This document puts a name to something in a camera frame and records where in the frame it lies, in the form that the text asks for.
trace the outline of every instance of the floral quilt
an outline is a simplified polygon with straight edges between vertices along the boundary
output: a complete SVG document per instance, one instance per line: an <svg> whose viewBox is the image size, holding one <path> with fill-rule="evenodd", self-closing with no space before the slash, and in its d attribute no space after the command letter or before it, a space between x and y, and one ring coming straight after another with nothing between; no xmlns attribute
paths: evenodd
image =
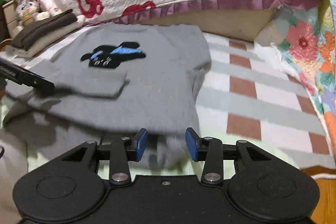
<svg viewBox="0 0 336 224"><path fill-rule="evenodd" d="M336 155L335 82L336 0L322 0L318 7L296 10L283 7L258 35L271 40L310 95L322 125L329 133Z"/></svg>

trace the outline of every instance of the mattress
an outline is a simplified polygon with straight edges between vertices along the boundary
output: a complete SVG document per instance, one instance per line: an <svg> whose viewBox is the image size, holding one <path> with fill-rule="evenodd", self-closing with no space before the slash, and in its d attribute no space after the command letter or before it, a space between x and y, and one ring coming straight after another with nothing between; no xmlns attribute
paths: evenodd
<svg viewBox="0 0 336 224"><path fill-rule="evenodd" d="M26 68L56 52L92 27L84 27L56 43L40 56L26 61L6 55ZM234 144L246 139L298 168L321 165L335 168L325 130L318 119L305 89L287 74L273 69L271 61L263 61L257 47L243 41L231 40L209 33L208 41L212 66L199 92L196 109L200 136L212 136L223 143ZM1 103L2 116L6 111L5 97ZM36 147L26 145L0 130L0 145L5 155L0 159L0 224L16 223L20 216L11 199L15 182L27 171L46 163ZM99 175L108 177L109 166L102 162ZM202 163L188 161L173 170L131 169L132 177L142 175L188 175L202 172ZM225 178L234 174L233 162L224 162Z"/></svg>
<svg viewBox="0 0 336 224"><path fill-rule="evenodd" d="M80 29L30 61L6 52L0 56L29 69L90 28ZM204 36L212 66L196 101L200 134L250 138L280 148L300 168L334 169L328 135L304 87L272 68L272 60L263 61L267 55L260 54L260 47L209 33Z"/></svg>

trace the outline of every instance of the folded brown cloth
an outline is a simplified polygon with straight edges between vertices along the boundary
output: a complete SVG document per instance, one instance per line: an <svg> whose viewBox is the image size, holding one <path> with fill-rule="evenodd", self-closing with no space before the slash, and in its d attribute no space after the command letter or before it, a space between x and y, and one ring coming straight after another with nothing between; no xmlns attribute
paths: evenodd
<svg viewBox="0 0 336 224"><path fill-rule="evenodd" d="M69 9L61 14L43 20L35 21L23 28L16 37L13 38L11 45L16 48L23 48L26 51L34 43L46 34L68 26L77 21L77 17Z"/></svg>

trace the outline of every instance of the gray sweatshirt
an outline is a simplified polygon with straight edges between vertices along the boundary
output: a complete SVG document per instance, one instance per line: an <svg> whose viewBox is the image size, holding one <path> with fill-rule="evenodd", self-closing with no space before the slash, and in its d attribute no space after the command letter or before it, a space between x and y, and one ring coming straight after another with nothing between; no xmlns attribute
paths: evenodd
<svg viewBox="0 0 336 224"><path fill-rule="evenodd" d="M195 101L210 62L195 26L92 28L31 68L55 84L54 95L8 84L21 110L14 104L4 124L50 159L87 139L107 143L146 128L141 166L170 167L186 155L186 128L199 128Z"/></svg>

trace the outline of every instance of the circular pad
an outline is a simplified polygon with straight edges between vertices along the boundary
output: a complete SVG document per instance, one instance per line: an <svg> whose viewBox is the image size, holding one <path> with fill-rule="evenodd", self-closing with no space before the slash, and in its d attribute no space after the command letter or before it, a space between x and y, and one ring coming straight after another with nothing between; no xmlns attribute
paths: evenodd
<svg viewBox="0 0 336 224"><path fill-rule="evenodd" d="M13 189L21 214L38 222L62 222L92 210L104 196L104 183L78 162L46 164L23 176Z"/></svg>
<svg viewBox="0 0 336 224"><path fill-rule="evenodd" d="M319 188L311 177L272 161L254 162L236 173L228 184L228 194L241 210L264 222L302 219L319 201Z"/></svg>

